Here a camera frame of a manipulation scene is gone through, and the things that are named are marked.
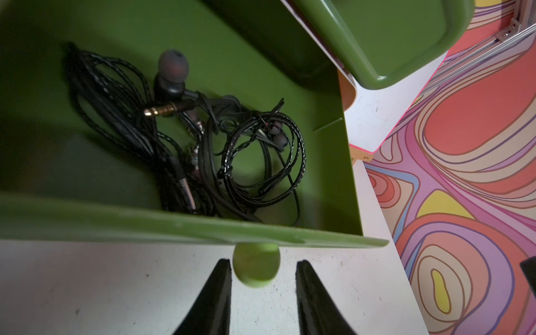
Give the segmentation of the green drawer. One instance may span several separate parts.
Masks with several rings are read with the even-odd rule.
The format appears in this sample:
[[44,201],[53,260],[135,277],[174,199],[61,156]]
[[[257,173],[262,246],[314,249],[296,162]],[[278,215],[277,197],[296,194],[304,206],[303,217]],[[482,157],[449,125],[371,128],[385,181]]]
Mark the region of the green drawer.
[[296,1],[306,21],[361,87],[385,89],[448,51],[474,1]]
[[[161,209],[149,168],[104,140],[71,105],[68,42],[124,59],[147,79],[180,50],[188,88],[283,111],[304,136],[307,169],[260,223]],[[1,237],[282,247],[380,248],[364,237],[335,67],[300,85],[201,1],[5,1],[1,4]]]

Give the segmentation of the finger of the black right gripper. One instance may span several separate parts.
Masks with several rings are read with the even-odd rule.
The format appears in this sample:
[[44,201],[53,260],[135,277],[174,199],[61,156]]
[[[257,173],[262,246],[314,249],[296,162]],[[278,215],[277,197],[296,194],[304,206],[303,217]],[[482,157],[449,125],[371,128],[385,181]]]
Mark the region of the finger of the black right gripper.
[[530,257],[520,262],[520,268],[526,277],[530,289],[536,295],[536,257]]

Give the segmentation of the green top drawer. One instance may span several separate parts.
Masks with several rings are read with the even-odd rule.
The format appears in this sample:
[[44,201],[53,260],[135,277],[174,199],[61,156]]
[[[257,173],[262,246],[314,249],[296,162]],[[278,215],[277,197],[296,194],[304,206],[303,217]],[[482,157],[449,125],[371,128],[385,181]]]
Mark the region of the green top drawer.
[[296,1],[306,21],[361,87],[385,89],[448,51],[474,1]]

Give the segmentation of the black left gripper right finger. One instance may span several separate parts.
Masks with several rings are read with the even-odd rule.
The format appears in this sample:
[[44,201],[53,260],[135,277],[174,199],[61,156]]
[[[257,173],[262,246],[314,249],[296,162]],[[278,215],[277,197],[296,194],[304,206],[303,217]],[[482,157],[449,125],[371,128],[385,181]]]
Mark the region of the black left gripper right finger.
[[301,335],[355,334],[307,260],[297,263],[296,294]]

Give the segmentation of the black earphones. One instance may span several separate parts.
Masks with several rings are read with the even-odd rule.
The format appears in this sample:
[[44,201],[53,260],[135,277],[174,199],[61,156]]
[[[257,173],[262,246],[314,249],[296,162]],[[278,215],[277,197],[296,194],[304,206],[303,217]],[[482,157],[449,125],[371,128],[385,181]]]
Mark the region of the black earphones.
[[71,105],[104,139],[148,167],[167,212],[208,215],[215,206],[192,175],[183,149],[159,131],[145,109],[156,106],[149,83],[128,61],[64,45],[62,59]]
[[[223,207],[240,219],[258,222],[260,219],[255,215],[258,209],[241,209],[234,205],[223,182],[218,178],[221,163],[219,153],[226,143],[226,135],[219,128],[221,120],[227,116],[240,116],[258,110],[246,107],[233,95],[210,99],[202,92],[187,89],[189,72],[189,62],[183,53],[175,49],[164,51],[159,57],[154,80],[154,95],[159,106],[148,108],[145,115],[176,115],[195,138],[197,156],[192,164],[192,175],[205,187],[216,214]],[[285,101],[280,100],[268,112],[283,113],[284,105]],[[295,206],[296,212],[301,214],[300,200],[295,202]]]
[[[307,167],[304,136],[289,116],[281,112],[244,113],[223,117],[219,125],[226,135],[218,178],[231,202],[241,209],[270,207],[287,198],[299,202],[297,189]],[[238,181],[235,162],[240,154],[260,153],[243,159],[258,171],[252,181]]]

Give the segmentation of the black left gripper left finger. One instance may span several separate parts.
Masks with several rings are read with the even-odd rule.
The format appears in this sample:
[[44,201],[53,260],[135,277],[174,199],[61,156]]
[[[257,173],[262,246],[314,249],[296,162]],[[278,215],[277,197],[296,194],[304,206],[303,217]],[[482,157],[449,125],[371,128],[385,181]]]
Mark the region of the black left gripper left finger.
[[232,269],[220,259],[174,335],[229,334]]

